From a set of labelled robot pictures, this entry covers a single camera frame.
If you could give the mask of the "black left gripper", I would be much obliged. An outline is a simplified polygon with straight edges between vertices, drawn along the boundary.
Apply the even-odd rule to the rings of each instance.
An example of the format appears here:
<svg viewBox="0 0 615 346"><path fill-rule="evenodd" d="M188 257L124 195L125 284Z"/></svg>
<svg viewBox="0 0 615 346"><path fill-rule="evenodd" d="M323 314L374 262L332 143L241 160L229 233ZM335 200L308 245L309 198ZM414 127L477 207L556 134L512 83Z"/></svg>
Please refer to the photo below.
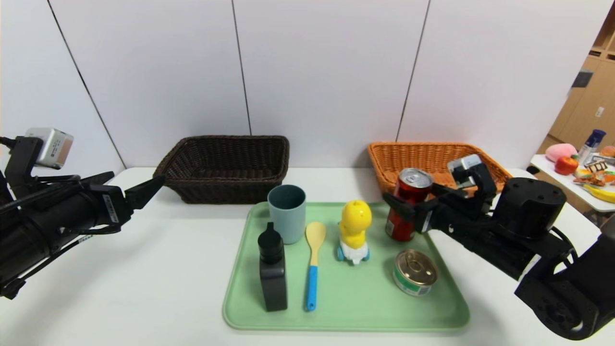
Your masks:
<svg viewBox="0 0 615 346"><path fill-rule="evenodd" d="M75 239L116 234L165 184L161 175L123 192L104 185L114 177L108 171L80 184L46 184L42 195L28 204L28 256L50 258Z"/></svg>

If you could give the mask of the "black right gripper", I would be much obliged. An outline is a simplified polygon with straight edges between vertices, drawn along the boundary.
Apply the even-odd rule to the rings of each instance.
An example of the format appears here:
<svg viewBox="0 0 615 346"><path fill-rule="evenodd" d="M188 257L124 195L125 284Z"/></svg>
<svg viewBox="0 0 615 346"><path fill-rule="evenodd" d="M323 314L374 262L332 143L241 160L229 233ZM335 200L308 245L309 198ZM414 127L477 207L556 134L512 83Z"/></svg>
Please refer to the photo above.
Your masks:
<svg viewBox="0 0 615 346"><path fill-rule="evenodd" d="M420 234L440 230L461 245L471 245L480 218L480 199L438 183L432 184L430 194L434 198L420 204L388 192L382 198L404 222L416 221Z"/></svg>

